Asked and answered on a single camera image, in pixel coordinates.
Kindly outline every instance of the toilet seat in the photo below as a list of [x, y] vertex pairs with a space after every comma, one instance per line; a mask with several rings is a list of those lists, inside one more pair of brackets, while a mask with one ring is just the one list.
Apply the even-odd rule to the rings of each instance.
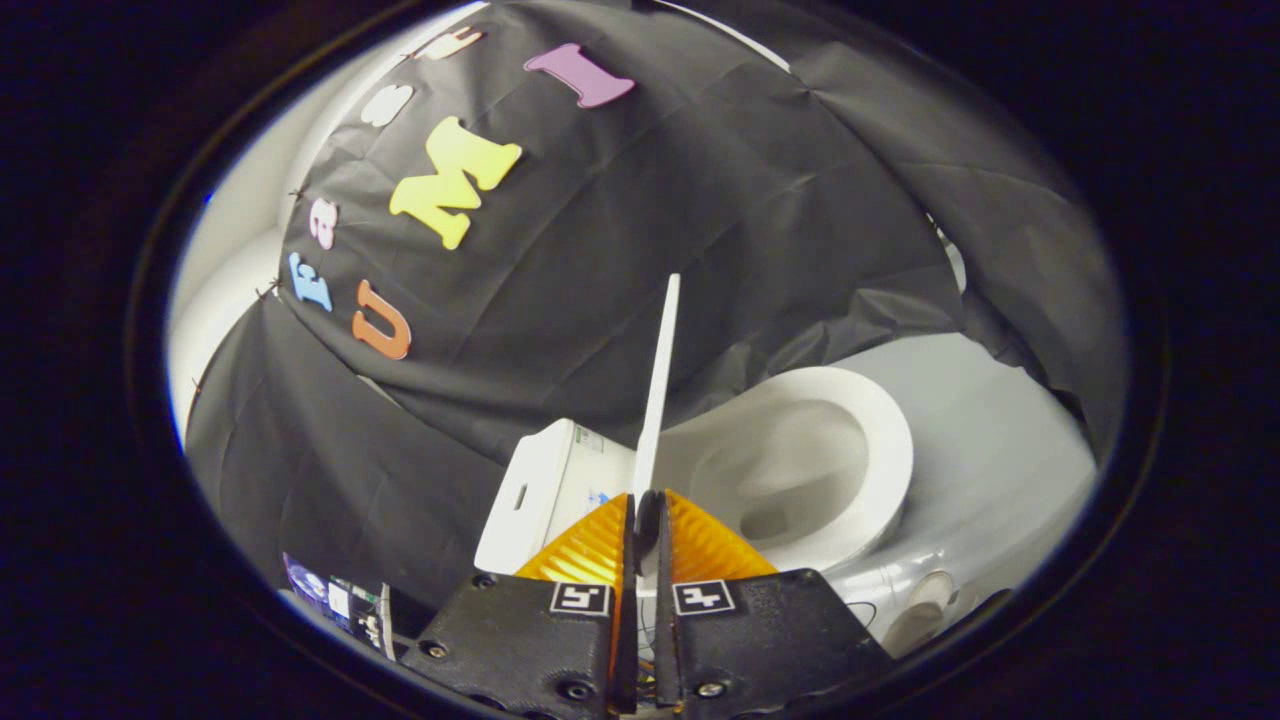
[[663, 430], [654, 479], [778, 570], [820, 571], [891, 529], [911, 462], [906, 419], [883, 388], [851, 370], [801, 368]]

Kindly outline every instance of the yellow foam letter m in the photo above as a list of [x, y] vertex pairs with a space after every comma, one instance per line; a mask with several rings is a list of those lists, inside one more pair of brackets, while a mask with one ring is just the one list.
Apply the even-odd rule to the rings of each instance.
[[479, 208], [480, 196], [466, 174], [475, 178], [480, 190], [493, 190], [507, 177], [521, 152], [518, 145], [489, 142], [462, 129], [457, 118], [444, 118], [426, 138], [426, 156], [436, 174], [402, 179], [392, 192], [392, 214], [413, 215], [440, 233], [444, 247], [453, 250], [471, 227], [471, 218], [465, 213], [451, 215], [442, 208]]

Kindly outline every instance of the letter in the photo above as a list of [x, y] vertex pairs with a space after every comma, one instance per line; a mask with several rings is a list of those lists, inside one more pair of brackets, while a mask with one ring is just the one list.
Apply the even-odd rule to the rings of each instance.
[[443, 60], [449, 55], [457, 53], [458, 50], [470, 46], [476, 40], [484, 37], [484, 33], [480, 31], [472, 32], [471, 35], [462, 37], [462, 35], [468, 29], [471, 29], [470, 26], [453, 32], [447, 32], [440, 37], [436, 37], [431, 42], [428, 42], [426, 46], [424, 46], [421, 50], [413, 53], [413, 59], [417, 60], [422, 55], [426, 55], [433, 60]]
[[369, 324], [365, 314], [360, 310], [356, 310], [356, 315], [351, 319], [351, 334], [356, 336], [356, 340], [374, 346], [374, 350], [392, 360], [403, 360], [408, 355], [411, 338], [404, 315], [401, 315], [399, 310], [392, 307], [390, 302], [387, 302], [374, 292], [374, 288], [369, 286], [369, 281], [360, 281], [360, 287], [356, 288], [356, 304], [381, 315], [384, 320], [392, 324], [396, 334], [392, 337], [384, 336], [378, 328]]
[[289, 272], [293, 275], [293, 293], [298, 300], [319, 302], [326, 311], [333, 313], [333, 302], [329, 301], [329, 284], [324, 278], [316, 278], [316, 269], [302, 264], [302, 256], [297, 252], [289, 254]]
[[599, 108], [622, 97], [636, 81], [616, 78], [582, 56], [582, 46], [576, 42], [561, 45], [525, 63], [529, 72], [545, 70], [553, 78], [577, 91], [579, 108]]
[[324, 199], [311, 204], [311, 237], [320, 242], [320, 247], [325, 250], [333, 247], [333, 227], [337, 224], [337, 205]]
[[493, 190], [507, 177], [524, 150], [515, 143], [498, 145], [472, 135], [448, 117], [426, 138], [426, 155], [439, 174], [404, 178], [392, 192], [393, 215], [408, 213], [440, 233], [444, 247], [453, 250], [471, 227], [465, 213], [451, 215], [440, 208], [475, 210], [480, 196], [463, 170], [476, 179], [480, 190]]

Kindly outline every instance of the label sticker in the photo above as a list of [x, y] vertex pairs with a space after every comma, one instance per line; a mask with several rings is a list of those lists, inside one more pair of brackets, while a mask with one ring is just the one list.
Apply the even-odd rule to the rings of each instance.
[[573, 433], [573, 442], [581, 445], [582, 447], [595, 451], [604, 452], [604, 438], [593, 433], [586, 428], [577, 428]]
[[724, 580], [701, 583], [675, 583], [671, 592], [676, 593], [676, 615], [707, 615], [733, 610], [733, 597], [728, 594]]
[[337, 583], [329, 583], [329, 610], [351, 619], [351, 596]]
[[613, 588], [589, 583], [556, 583], [552, 612], [608, 615]]

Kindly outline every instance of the white toilet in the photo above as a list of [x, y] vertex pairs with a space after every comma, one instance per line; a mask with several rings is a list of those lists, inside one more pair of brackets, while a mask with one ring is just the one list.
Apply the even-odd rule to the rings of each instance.
[[[751, 543], [778, 570], [827, 570], [895, 524], [911, 479], [911, 433], [893, 398], [838, 368], [769, 378], [660, 430], [680, 275], [658, 332], [636, 450], [561, 419], [516, 446], [475, 564], [512, 574], [580, 518], [623, 492], [672, 489]], [[652, 591], [653, 562], [640, 559]]]
[[653, 477], [778, 570], [822, 571], [892, 528], [911, 478], [911, 433], [865, 377], [801, 368], [663, 430]]

